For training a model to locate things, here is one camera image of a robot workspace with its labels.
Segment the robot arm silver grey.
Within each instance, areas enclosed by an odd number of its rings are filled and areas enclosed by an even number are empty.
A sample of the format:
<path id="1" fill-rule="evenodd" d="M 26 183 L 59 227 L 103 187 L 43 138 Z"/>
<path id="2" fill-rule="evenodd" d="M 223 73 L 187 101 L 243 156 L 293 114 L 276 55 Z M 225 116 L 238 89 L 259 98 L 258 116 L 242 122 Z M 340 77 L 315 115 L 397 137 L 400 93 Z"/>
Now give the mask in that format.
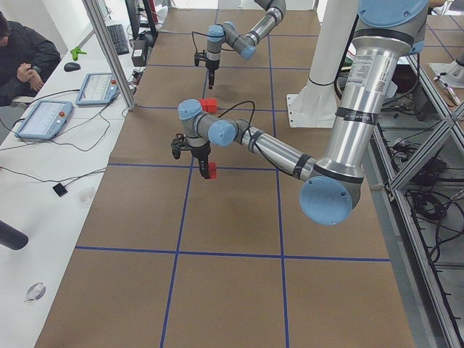
<path id="1" fill-rule="evenodd" d="M 230 21 L 209 26 L 207 48 L 202 53 L 196 53 L 195 56 L 195 65 L 198 65 L 200 60 L 205 62 L 208 71 L 208 89 L 212 89 L 215 84 L 215 71 L 220 66 L 223 44 L 229 45 L 245 60 L 250 60 L 258 44 L 284 19 L 285 1 L 255 1 L 255 3 L 265 10 L 265 15 L 245 34 L 240 34 Z"/>
<path id="2" fill-rule="evenodd" d="M 253 127 L 247 120 L 217 117 L 196 99 L 178 106 L 183 132 L 171 143 L 174 158 L 188 151 L 210 176 L 211 146 L 238 143 L 303 182 L 302 211 L 321 225 L 346 220 L 360 199 L 361 163 L 384 100 L 397 87 L 399 58 L 423 48 L 427 1 L 330 1 L 307 85 L 287 97 L 293 128 L 330 128 L 318 159 Z"/>

